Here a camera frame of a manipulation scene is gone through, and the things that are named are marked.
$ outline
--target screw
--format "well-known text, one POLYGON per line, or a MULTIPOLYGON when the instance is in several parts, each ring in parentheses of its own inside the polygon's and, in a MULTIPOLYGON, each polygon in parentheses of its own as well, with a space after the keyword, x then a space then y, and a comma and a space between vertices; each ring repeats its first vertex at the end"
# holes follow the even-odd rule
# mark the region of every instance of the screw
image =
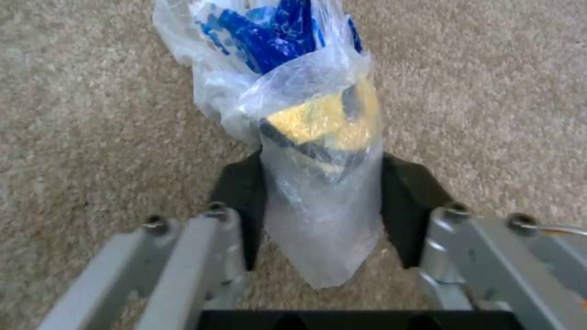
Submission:
POLYGON ((506 223, 509 229, 512 229, 516 234, 521 236, 532 236, 538 231, 538 221, 531 215, 524 213, 512 213, 507 219, 506 223))
POLYGON ((448 203, 444 207, 444 210, 445 216, 448 219, 457 223, 467 220, 469 219, 469 217, 471 217, 471 212, 469 211, 469 208, 465 204, 458 203, 455 201, 448 203))
POLYGON ((151 215, 147 218, 147 221, 143 224, 143 227, 151 235, 161 236, 164 235, 169 229, 167 220, 159 215, 151 215))
POLYGON ((227 220, 226 205, 221 202, 211 203, 205 215, 224 222, 227 220))

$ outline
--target black plastic piece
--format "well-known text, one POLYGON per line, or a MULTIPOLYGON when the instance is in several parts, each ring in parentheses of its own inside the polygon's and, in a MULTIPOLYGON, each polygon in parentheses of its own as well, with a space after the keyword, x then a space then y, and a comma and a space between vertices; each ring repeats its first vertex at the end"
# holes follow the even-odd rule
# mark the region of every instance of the black plastic piece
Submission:
POLYGON ((226 166, 210 195, 210 202, 222 202, 241 216, 242 244, 248 271, 255 268, 263 237, 265 200, 261 151, 240 163, 226 166))
POLYGON ((522 330, 504 311, 204 311, 198 330, 522 330))
POLYGON ((385 154, 382 172, 383 224, 405 268, 418 267, 430 213, 453 201, 420 164, 385 154))

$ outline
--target black base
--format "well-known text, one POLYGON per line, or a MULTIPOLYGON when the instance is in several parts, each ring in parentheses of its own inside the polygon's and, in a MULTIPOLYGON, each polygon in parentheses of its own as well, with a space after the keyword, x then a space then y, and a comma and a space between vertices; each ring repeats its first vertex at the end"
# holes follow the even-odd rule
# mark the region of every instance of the black base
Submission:
POLYGON ((198 330, 522 330, 510 312, 204 311, 198 330))

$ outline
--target metal rivet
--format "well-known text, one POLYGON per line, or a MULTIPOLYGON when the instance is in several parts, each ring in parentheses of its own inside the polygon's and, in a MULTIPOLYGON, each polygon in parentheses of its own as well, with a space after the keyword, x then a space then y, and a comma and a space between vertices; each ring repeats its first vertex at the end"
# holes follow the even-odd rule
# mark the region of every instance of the metal rivet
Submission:
POLYGON ((165 218, 159 215, 151 215, 143 224, 143 228, 151 235, 161 236, 167 232, 169 224, 165 218))

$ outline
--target gray metal bar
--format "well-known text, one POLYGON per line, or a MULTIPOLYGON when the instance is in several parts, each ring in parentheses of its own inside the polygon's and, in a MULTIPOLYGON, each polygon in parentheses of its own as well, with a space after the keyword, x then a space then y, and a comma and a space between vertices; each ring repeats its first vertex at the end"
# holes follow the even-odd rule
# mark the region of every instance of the gray metal bar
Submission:
POLYGON ((524 242, 565 287, 587 299, 587 238, 540 235, 526 238, 524 242))
POLYGON ((160 236, 139 228, 116 234, 40 324, 42 330, 105 329, 134 290, 148 295, 167 262, 179 225, 160 236))
POLYGON ((204 308, 236 307, 246 275, 240 219, 215 214, 190 220, 137 329, 195 329, 204 308))
POLYGON ((480 300, 505 301, 527 329, 587 329, 581 303, 500 221, 447 223, 440 237, 480 300))
POLYGON ((461 284, 438 282, 424 271, 420 272, 420 281, 424 292, 437 308, 446 311, 473 310, 461 284))

